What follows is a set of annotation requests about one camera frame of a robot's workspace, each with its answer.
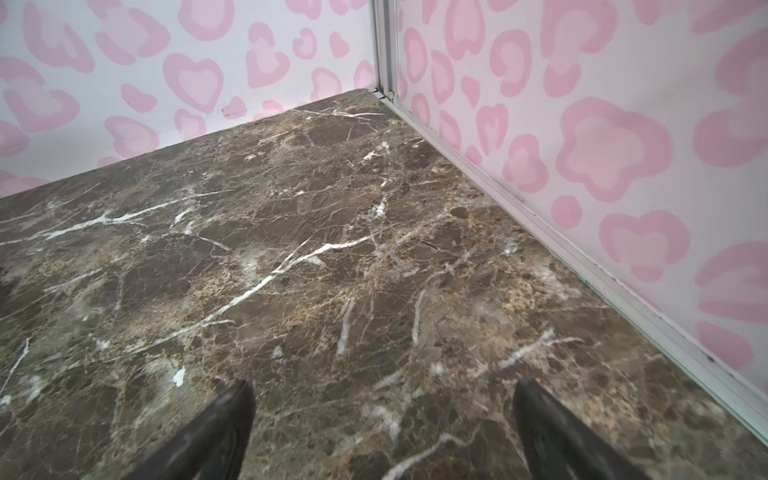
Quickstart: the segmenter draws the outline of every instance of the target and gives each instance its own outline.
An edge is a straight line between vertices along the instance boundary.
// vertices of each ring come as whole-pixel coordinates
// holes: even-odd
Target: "marble floor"
[[[533,377],[652,478],[768,449],[370,93],[0,200],[0,478],[120,478],[235,379],[241,478],[529,478]]]

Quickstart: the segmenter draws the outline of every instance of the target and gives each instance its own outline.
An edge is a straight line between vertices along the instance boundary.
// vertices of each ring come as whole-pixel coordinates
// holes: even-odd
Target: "pink spot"
[[[224,73],[218,63],[210,58],[195,62],[174,53],[163,62],[163,76],[182,102],[207,114],[214,111],[224,86]]]
[[[494,12],[503,12],[517,2],[518,0],[488,0],[488,7]]]
[[[429,126],[432,116],[429,113],[429,102],[427,102],[427,97],[423,94],[413,95],[413,99],[411,100],[411,111],[419,121],[424,125]]]
[[[304,14],[310,20],[320,18],[320,9],[323,7],[321,0],[286,0],[288,9],[297,15]]]
[[[445,15],[445,45],[454,60],[464,53],[480,53],[485,41],[485,18],[479,0],[451,0]]]
[[[552,204],[552,220],[563,228],[576,228],[581,223],[584,211],[576,197],[559,197]]]
[[[101,19],[96,45],[118,65],[131,65],[138,57],[154,57],[170,42],[170,33],[157,20],[119,0],[88,0]]]
[[[285,77],[290,69],[288,56],[273,51],[275,38],[266,23],[256,22],[248,28],[251,49],[245,55],[248,67],[248,86],[259,88]]]
[[[406,53],[406,74],[411,83],[417,83],[427,71],[427,47],[415,28],[406,30],[402,43]]]
[[[293,54],[302,60],[310,60],[317,53],[317,38],[308,28],[302,28],[301,38],[293,41]]]
[[[132,158],[157,150],[160,138],[147,125],[128,117],[109,117],[104,126],[114,138],[114,151]]]
[[[329,43],[334,57],[343,58],[349,53],[349,44],[344,41],[339,32],[335,31],[331,34]]]
[[[104,157],[104,158],[102,158],[101,160],[98,161],[98,167],[99,168],[103,168],[103,167],[107,167],[109,165],[116,164],[116,163],[122,162],[122,161],[123,161],[122,158]]]
[[[271,117],[272,115],[281,114],[286,110],[285,108],[283,108],[281,104],[277,103],[274,100],[264,101],[261,104],[261,108],[263,108],[263,111],[259,114],[254,115],[253,116],[254,120],[260,120],[265,117]]]
[[[440,111],[440,138],[457,151],[462,149],[462,131],[458,128],[458,122],[446,111]]]
[[[509,113],[503,104],[497,104],[495,107],[480,107],[476,124],[480,146],[486,156],[502,146],[507,136],[508,123]]]
[[[315,68],[312,71],[312,85],[314,89],[310,95],[312,101],[323,100],[341,93],[341,80],[327,68]]]
[[[408,96],[408,81],[400,74],[397,81],[397,96],[402,101]]]
[[[549,59],[544,90],[570,93],[581,77],[580,52],[597,53],[614,37],[618,12],[611,0],[545,0],[541,54]]]
[[[765,5],[767,0],[696,0],[690,6],[693,31],[699,35],[718,31]],[[653,25],[682,6],[680,0],[634,0],[634,11],[645,25]]]
[[[31,140],[14,124],[0,120],[0,157],[13,157],[29,146]]]
[[[531,77],[531,38],[522,30],[502,32],[491,45],[491,72],[502,80],[502,95],[519,94]]]
[[[679,218],[667,211],[655,211],[640,218],[608,215],[600,223],[603,250],[616,263],[624,263],[632,275],[655,282],[667,265],[681,261],[690,246],[690,234]]]
[[[503,173],[504,178],[515,182],[521,191],[533,194],[545,187],[549,170],[539,157],[536,137],[523,134],[512,141]]]
[[[37,177],[17,177],[5,170],[0,170],[0,197],[7,197],[47,183],[49,180]]]
[[[142,114],[147,113],[157,106],[157,99],[154,96],[141,93],[131,84],[123,84],[123,86],[120,87],[120,96],[125,100],[125,103],[131,106],[131,108]]]
[[[89,73],[96,65],[88,47],[69,24],[33,2],[24,5],[24,41],[35,58],[52,67]]]
[[[680,7],[680,0],[632,0],[637,18],[645,25],[658,22],[664,13]]]
[[[435,10],[437,10],[437,0],[422,0],[422,22],[424,25],[429,25]]]
[[[738,333],[709,322],[697,323],[696,331],[701,344],[736,371],[749,365],[755,358],[750,343]]]
[[[718,31],[746,18],[758,8],[768,5],[767,0],[725,0],[712,3],[713,8],[699,13],[694,19],[694,33],[702,35]]]
[[[213,41],[225,36],[235,19],[232,0],[181,0],[179,23],[200,41]]]
[[[245,102],[240,97],[235,97],[232,101],[221,109],[221,114],[224,118],[234,120],[235,118],[245,117],[248,113],[248,107],[245,106]]]
[[[558,172],[600,201],[621,199],[634,181],[660,174],[672,162],[672,137],[662,124],[598,98],[568,107],[560,127]]]
[[[0,78],[8,108],[25,132],[54,130],[80,113],[80,104],[61,90],[45,90],[45,80],[29,63],[15,57],[0,57]]]
[[[478,152],[478,149],[475,148],[475,145],[470,145],[467,148],[467,153],[465,154],[467,159],[471,161],[475,165],[480,165],[482,163],[482,155],[480,155],[480,152]]]
[[[469,106],[474,108],[480,101],[480,82],[474,78],[462,78],[462,92],[469,100]]]
[[[350,8],[359,10],[368,3],[368,0],[329,0],[331,10],[339,15],[346,15]]]
[[[441,51],[432,50],[432,93],[438,104],[453,95],[455,83],[451,59]]]
[[[717,64],[715,80],[741,103],[699,123],[694,151],[707,165],[739,167],[768,148],[768,29],[736,43]]]
[[[768,323],[768,242],[722,250],[699,270],[699,310],[741,322]]]
[[[174,115],[176,130],[187,141],[205,135],[205,120],[200,115],[194,115],[183,108]]]
[[[355,69],[353,77],[355,88],[371,88],[376,84],[376,74],[373,67],[367,60],[361,60]]]

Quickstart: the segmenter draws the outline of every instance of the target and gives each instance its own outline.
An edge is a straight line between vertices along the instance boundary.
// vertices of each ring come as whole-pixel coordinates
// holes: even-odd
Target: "white wall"
[[[373,83],[367,0],[0,0],[0,197]]]

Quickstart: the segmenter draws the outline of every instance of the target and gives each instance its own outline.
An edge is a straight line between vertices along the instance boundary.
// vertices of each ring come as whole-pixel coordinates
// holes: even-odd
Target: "white marble vein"
[[[13,372],[16,371],[18,368],[18,364],[22,362],[22,359],[27,356],[27,353],[29,353],[29,337],[24,341],[24,349],[22,350],[22,354],[16,359],[16,363],[13,364],[11,369],[8,371],[8,376],[5,377],[5,381],[2,384],[2,387],[0,387],[0,395],[5,390],[5,386],[8,385],[8,381],[11,379],[11,375],[13,375]]]
[[[533,342],[531,345],[526,345],[522,347],[520,350],[517,350],[516,352],[512,353],[506,360],[500,360],[498,362],[498,367],[500,369],[505,369],[507,367],[510,367],[516,364],[524,356],[529,355],[544,347],[557,345],[559,343],[570,343],[570,342],[584,342],[584,340],[575,338],[573,336],[569,336],[564,339],[555,339],[554,329],[549,329],[546,332],[542,333],[541,336],[538,337],[538,339],[535,342]]]
[[[341,335],[339,343],[336,344],[336,356],[344,355],[346,343],[349,341],[349,316],[352,314],[352,308],[355,307],[355,297],[349,299],[346,303],[346,312],[341,320]]]
[[[71,227],[67,227],[61,230],[38,232],[30,237],[17,238],[15,240],[6,240],[5,242],[0,242],[0,245],[7,245],[9,243],[20,243],[20,242],[25,242],[29,240],[37,240],[37,239],[51,240],[53,238],[60,237],[61,235],[65,235],[66,233],[74,232],[77,230],[83,230],[85,228],[93,227],[94,225],[119,225],[122,223],[134,223],[132,222],[134,218],[139,218],[152,211],[168,207],[169,205],[178,204],[179,202],[190,200],[192,198],[207,197],[208,195],[220,194],[226,191],[229,191],[229,190],[219,190],[215,192],[209,192],[207,194],[195,194],[195,195],[190,195],[188,197],[179,198],[176,200],[169,200],[161,204],[153,205],[152,207],[144,208],[143,210],[139,210],[138,212],[124,214],[115,218],[108,217],[109,212],[104,212],[94,219],[86,220],[85,222],[76,223]]]
[[[304,245],[306,245],[306,243],[309,241],[309,239],[304,240],[304,242],[302,242],[301,245],[299,245],[293,252],[291,252],[275,270],[272,270],[272,272],[270,272],[269,275],[265,276],[253,288],[250,288],[250,289],[246,290],[245,292],[243,292],[242,294],[240,294],[239,296],[234,297],[232,300],[230,300],[230,302],[227,305],[222,306],[221,308],[219,308],[215,312],[211,313],[210,315],[206,316],[205,318],[203,318],[202,320],[200,320],[199,322],[197,322],[197,323],[195,323],[193,325],[184,327],[183,329],[179,329],[179,330],[177,330],[177,331],[175,331],[175,332],[173,332],[173,333],[171,333],[169,335],[166,335],[166,336],[164,336],[164,337],[162,337],[160,339],[157,339],[157,340],[155,340],[152,343],[149,343],[147,345],[136,346],[134,348],[127,349],[124,352],[124,354],[125,355],[134,355],[136,353],[144,352],[146,350],[149,350],[150,348],[153,348],[153,347],[158,346],[158,345],[162,345],[163,343],[166,343],[166,342],[168,342],[168,341],[170,341],[172,339],[175,339],[178,336],[184,335],[186,333],[192,332],[194,330],[197,330],[197,329],[205,327],[205,326],[214,325],[216,323],[233,323],[232,320],[221,320],[220,322],[214,322],[214,320],[216,318],[218,318],[219,316],[221,316],[222,314],[224,314],[229,309],[231,309],[232,307],[234,307],[237,304],[239,304],[240,302],[242,302],[243,300],[246,300],[246,299],[250,298],[252,295],[254,295],[255,293],[257,293],[260,290],[262,290],[265,286],[269,285],[270,282],[272,282],[272,280],[275,280],[278,276],[280,276],[283,273],[287,272],[288,270],[294,268],[297,264],[302,263],[302,262],[306,261],[307,259],[309,259],[311,257],[317,257],[321,253],[325,253],[328,250],[342,250],[342,249],[345,249],[345,248],[354,247],[358,243],[365,242],[366,240],[370,240],[371,238],[372,238],[372,235],[366,235],[366,236],[361,237],[361,238],[359,238],[357,240],[352,240],[352,241],[346,242],[346,243],[326,243],[326,244],[322,245],[320,248],[314,250],[313,252],[309,252],[307,255],[302,255],[301,257],[298,257],[298,258],[294,259],[293,256],[296,255],[296,252],[299,251],[299,248],[301,248]]]
[[[73,284],[75,282],[79,282],[80,280],[83,280],[84,278],[88,278],[90,276],[95,275],[96,273],[100,273],[102,270],[103,269],[101,269],[101,268],[96,268],[96,269],[91,270],[90,272],[83,273],[82,275],[78,275],[78,276],[76,276],[73,279],[67,280],[66,282],[59,283],[58,285],[46,287],[46,288],[43,289],[43,293],[55,292],[56,290],[62,288],[63,286],[67,286],[67,285],[71,285],[71,284]]]
[[[443,433],[440,435],[440,438],[437,442],[428,449],[426,449],[424,452],[417,453],[416,455],[411,455],[402,462],[398,463],[397,465],[393,466],[389,469],[389,471],[382,477],[382,480],[397,480],[398,478],[402,477],[412,466],[422,461],[424,458],[429,457],[431,454],[435,453],[437,449],[439,449],[441,446],[448,442],[453,442],[459,447],[466,447],[467,444],[461,439],[456,438],[453,435],[450,435],[448,433]]]
[[[424,300],[424,293],[426,293],[426,290],[422,290],[422,292],[419,294],[419,298],[416,300],[415,312],[413,314],[413,331],[411,332],[411,339],[413,340],[413,346],[417,346],[419,344],[419,326],[422,321],[421,314],[422,314],[422,300]]]

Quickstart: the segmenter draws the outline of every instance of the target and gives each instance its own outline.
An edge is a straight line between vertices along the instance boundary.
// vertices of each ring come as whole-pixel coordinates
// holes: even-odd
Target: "pink leopard print wall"
[[[0,0],[0,197],[372,86],[368,0]]]
[[[399,0],[399,100],[768,393],[768,0]]]

